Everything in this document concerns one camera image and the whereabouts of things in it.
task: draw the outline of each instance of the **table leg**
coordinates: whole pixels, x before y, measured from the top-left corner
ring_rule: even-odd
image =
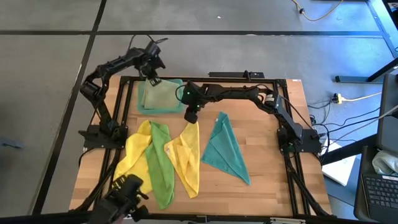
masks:
[[[374,146],[376,146],[376,134],[328,152],[328,154],[323,159],[322,165],[324,166],[327,164],[331,164],[332,162],[340,161],[350,156],[358,155],[362,153],[363,146],[369,146],[369,148],[373,148]]]
[[[398,58],[395,58],[392,62],[388,63],[386,66],[382,67],[375,74],[370,77],[351,77],[338,75],[336,76],[336,82],[340,83],[373,83],[373,84],[382,84],[383,81],[375,81],[375,79],[384,75],[385,73],[391,73],[395,69],[398,68]]]

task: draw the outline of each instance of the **teal cloth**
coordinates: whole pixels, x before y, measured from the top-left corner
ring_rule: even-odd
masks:
[[[173,79],[173,80],[167,80],[170,82],[178,83],[178,85],[182,85],[182,80],[181,79]],[[141,114],[164,114],[164,113],[180,113],[184,110],[184,105],[179,102],[178,106],[175,108],[164,108],[164,109],[145,109],[144,106],[142,105],[142,98],[144,97],[144,91],[145,91],[145,82],[139,82],[138,83],[138,96],[137,96],[137,110]],[[177,91],[178,98],[181,98],[183,92],[183,88],[179,88]]]
[[[201,161],[251,184],[228,115],[220,112]]]
[[[145,149],[148,171],[156,202],[160,209],[167,208],[174,199],[174,166],[164,152],[164,144],[171,141],[169,127],[150,122],[151,144]]]

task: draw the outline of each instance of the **yellow cloth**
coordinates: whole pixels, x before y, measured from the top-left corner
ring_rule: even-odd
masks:
[[[190,198],[199,193],[199,124],[188,123],[179,137],[164,145]]]
[[[122,175],[135,174],[144,181],[141,192],[144,194],[150,192],[152,184],[145,149],[151,142],[150,122],[146,120],[139,126],[137,133],[127,139],[126,156],[116,166],[113,180]]]

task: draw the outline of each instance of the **cloth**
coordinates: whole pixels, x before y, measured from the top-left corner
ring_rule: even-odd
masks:
[[[162,80],[153,87],[148,81],[138,83],[137,110],[142,114],[180,113],[184,105],[176,99],[175,84],[182,85],[181,79]],[[177,90],[178,98],[182,97],[183,88]]]
[[[126,141],[126,156],[118,163],[114,172],[113,180],[122,175],[134,174],[141,178],[144,183],[141,192],[146,194],[152,190],[152,183],[149,176],[149,168],[145,149],[152,141],[150,122],[144,121]]]
[[[150,131],[152,142],[145,150],[149,176],[156,202],[160,209],[165,209],[174,199],[174,167],[163,150],[171,137],[165,124],[150,122]]]
[[[378,152],[373,160],[372,165],[377,174],[398,176],[398,154],[383,150]]]
[[[145,109],[176,108],[180,102],[175,97],[175,90],[179,86],[178,83],[167,80],[162,80],[158,85],[152,86],[150,81],[146,80],[141,105]]]
[[[251,184],[228,115],[220,112],[201,161]]]
[[[164,145],[190,198],[199,193],[199,124],[188,123],[179,137]]]

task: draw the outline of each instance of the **floor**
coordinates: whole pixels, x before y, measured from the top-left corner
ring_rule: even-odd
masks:
[[[91,30],[101,0],[3,0],[0,30]],[[311,17],[326,13],[335,1],[301,0]],[[373,0],[380,20],[398,46],[395,27],[380,0]],[[364,2],[344,2],[318,22],[306,21],[289,1],[263,0],[113,0],[108,1],[99,30],[282,30],[379,31]],[[97,36],[85,70],[125,52],[129,36]],[[303,80],[308,103],[341,93],[356,98],[381,90],[381,85],[340,84],[336,75],[368,76],[393,56],[380,36],[226,36],[169,35],[161,44],[167,69],[160,75],[206,76],[210,71],[262,71],[267,78]],[[133,45],[143,47],[147,37]],[[72,86],[88,43],[87,35],[0,35],[0,136],[23,142],[23,149],[0,147],[0,217],[25,215],[32,208]],[[131,68],[125,75],[136,75]],[[332,105],[327,123],[342,123],[379,107],[380,96]],[[324,110],[310,110],[317,120]],[[72,195],[83,138],[93,110],[78,96],[44,213],[64,212]],[[377,125],[347,139],[376,132]],[[351,128],[333,133],[338,138]],[[330,198],[333,213],[354,218],[352,207]]]

